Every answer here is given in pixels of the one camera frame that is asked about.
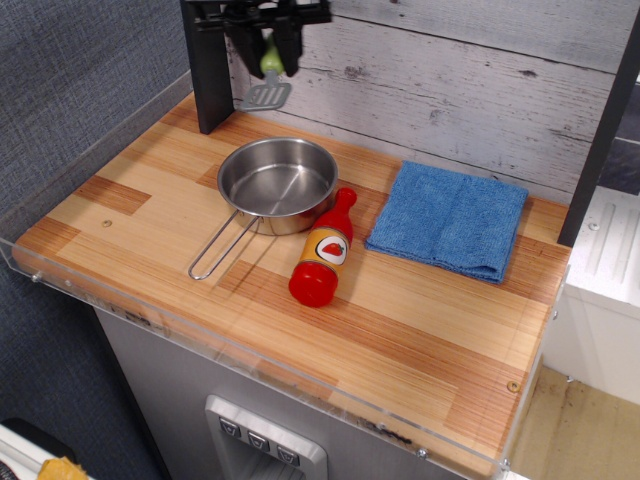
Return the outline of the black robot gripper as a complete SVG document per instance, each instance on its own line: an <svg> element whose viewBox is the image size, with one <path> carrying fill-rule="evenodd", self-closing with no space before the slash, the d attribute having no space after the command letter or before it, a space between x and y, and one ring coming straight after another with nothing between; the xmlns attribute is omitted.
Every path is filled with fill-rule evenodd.
<svg viewBox="0 0 640 480"><path fill-rule="evenodd" d="M273 29L284 71L293 77L303 53L302 27L332 21L329 1L193 1L192 7L196 27L201 31L226 29L247 70L258 79L265 77L261 69L265 54L262 29Z"/></svg>

